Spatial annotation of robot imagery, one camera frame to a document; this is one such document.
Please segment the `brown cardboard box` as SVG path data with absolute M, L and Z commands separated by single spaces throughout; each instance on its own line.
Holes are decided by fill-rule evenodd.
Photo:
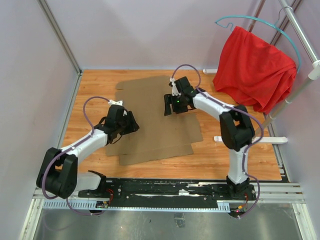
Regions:
M 107 156 L 118 156 L 120 165 L 193 154 L 192 144 L 203 141 L 195 113 L 164 115 L 164 95 L 172 92 L 168 76 L 121 81 L 116 100 L 132 111 L 139 130 L 106 146 Z

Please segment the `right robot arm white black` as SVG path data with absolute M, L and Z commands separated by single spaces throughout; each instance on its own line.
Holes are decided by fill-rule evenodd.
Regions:
M 240 199 L 250 186 L 250 177 L 246 174 L 246 148 L 252 144 L 255 135 L 246 107 L 227 104 L 204 89 L 193 88 L 187 77 L 177 80 L 170 78 L 168 85 L 171 93 L 164 95 L 165 116 L 197 109 L 219 121 L 222 142 L 229 149 L 226 193 L 232 200 Z

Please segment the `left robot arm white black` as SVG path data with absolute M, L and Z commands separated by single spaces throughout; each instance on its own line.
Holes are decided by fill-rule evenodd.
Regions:
M 76 142 L 63 148 L 51 147 L 45 153 L 37 187 L 47 199 L 67 199 L 74 192 L 89 190 L 96 198 L 107 193 L 106 177 L 96 171 L 79 173 L 79 164 L 95 151 L 111 144 L 114 139 L 139 130 L 132 111 L 113 104 L 106 116 Z

